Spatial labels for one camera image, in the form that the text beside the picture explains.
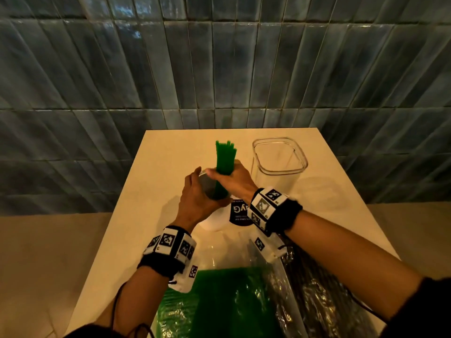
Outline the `person's left hand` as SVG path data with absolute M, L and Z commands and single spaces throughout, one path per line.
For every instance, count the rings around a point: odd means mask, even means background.
M 201 221 L 208 218 L 218 209 L 208 209 L 208 198 L 199 182 L 202 168 L 197 167 L 185 177 L 182 195 L 178 205 L 178 212 L 172 225 L 183 228 L 191 234 Z

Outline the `person's right hand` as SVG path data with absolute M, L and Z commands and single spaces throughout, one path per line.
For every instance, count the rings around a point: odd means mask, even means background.
M 231 195 L 242 199 L 247 205 L 251 204 L 258 190 L 258 187 L 251 178 L 250 172 L 238 159 L 234 160 L 234 171 L 230 176 L 227 176 L 227 180 L 216 181 L 219 181 Z

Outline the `white cup with black label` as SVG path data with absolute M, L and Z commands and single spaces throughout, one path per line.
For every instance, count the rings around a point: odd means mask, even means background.
M 204 170 L 200 172 L 199 182 L 206 196 L 214 199 L 217 182 L 212 180 Z M 233 201 L 228 206 L 218 209 L 204 221 L 201 221 L 198 224 L 201 228 L 206 231 L 216 232 L 232 225 L 239 227 L 253 225 L 253 221 L 248 217 L 247 204 L 242 199 L 232 197 L 230 194 L 227 197 L 232 198 Z

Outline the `bundle of green straws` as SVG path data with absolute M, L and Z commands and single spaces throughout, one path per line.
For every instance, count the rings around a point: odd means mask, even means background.
M 234 160 L 237 149 L 230 141 L 220 143 L 216 141 L 217 166 L 216 171 L 221 175 L 230 176 L 234 171 Z M 228 191 L 219 181 L 215 181 L 213 189 L 213 199 L 222 200 L 228 197 Z

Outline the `person's left forearm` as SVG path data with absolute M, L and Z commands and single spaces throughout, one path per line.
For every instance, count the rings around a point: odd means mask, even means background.
M 94 322 L 127 338 L 146 338 L 168 288 L 168 278 L 150 267 L 139 267 Z

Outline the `person's right forearm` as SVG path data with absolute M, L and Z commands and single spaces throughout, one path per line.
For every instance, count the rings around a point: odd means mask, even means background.
M 385 321 L 415 294 L 424 279 L 376 244 L 304 210 L 285 234 Z

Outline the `right wrist marker band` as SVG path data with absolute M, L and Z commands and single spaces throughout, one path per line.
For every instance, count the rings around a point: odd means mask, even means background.
M 295 199 L 274 188 L 259 188 L 253 195 L 247 216 L 255 225 L 250 235 L 253 246 L 267 263 L 273 263 L 288 251 L 283 237 L 303 210 Z

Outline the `wrist marker band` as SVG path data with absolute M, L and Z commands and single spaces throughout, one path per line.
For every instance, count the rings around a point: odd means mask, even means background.
M 150 267 L 168 278 L 168 286 L 189 293 L 199 271 L 197 243 L 184 228 L 169 225 L 144 250 L 139 267 Z
M 247 216 L 255 225 L 250 235 L 253 246 L 267 263 L 273 263 L 288 251 L 283 237 L 303 210 L 295 199 L 274 188 L 259 188 L 253 195 Z

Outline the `clear plastic container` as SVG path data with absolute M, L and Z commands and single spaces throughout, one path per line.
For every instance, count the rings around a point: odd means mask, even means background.
M 252 144 L 251 177 L 259 187 L 273 187 L 290 195 L 308 160 L 299 144 L 289 137 L 257 139 Z

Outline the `left wrist marker band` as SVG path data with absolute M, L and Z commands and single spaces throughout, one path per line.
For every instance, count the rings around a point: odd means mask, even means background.
M 199 271 L 197 243 L 184 228 L 169 225 L 144 250 L 139 267 L 150 267 L 168 278 L 168 286 L 189 293 Z

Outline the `plastic bag of green straws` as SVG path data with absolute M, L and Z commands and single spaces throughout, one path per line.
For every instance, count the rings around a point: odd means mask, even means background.
M 201 270 L 192 289 L 168 288 L 156 338 L 284 338 L 262 268 Z

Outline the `plastic bag of dark straws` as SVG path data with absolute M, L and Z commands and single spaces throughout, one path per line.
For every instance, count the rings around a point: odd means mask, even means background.
M 351 292 L 289 238 L 282 257 L 309 338 L 377 338 L 367 312 Z

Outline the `person's black left sleeve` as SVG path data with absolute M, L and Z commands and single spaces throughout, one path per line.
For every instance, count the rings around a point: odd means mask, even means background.
M 63 338 L 127 338 L 124 335 L 116 332 L 110 327 L 101 326 L 98 324 L 86 324 L 75 329 Z

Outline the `person's black sleeve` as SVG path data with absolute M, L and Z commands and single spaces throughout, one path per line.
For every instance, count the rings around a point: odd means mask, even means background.
M 63 338 L 127 338 L 124 335 L 116 332 L 110 327 L 101 326 L 98 324 L 86 324 L 75 329 Z
M 451 338 L 451 277 L 424 278 L 379 338 Z

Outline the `person's black right sleeve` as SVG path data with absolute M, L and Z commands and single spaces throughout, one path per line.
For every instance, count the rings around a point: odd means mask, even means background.
M 451 338 L 451 277 L 424 278 L 379 338 Z

